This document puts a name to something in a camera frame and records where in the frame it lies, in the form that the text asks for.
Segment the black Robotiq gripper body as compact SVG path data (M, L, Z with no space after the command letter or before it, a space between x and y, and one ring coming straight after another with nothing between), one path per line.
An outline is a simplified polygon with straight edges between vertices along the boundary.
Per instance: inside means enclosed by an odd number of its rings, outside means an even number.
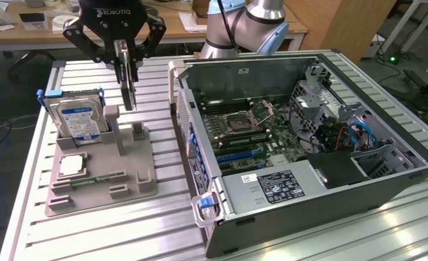
M82 25L104 42L134 39L145 23L141 1L78 1L78 6Z

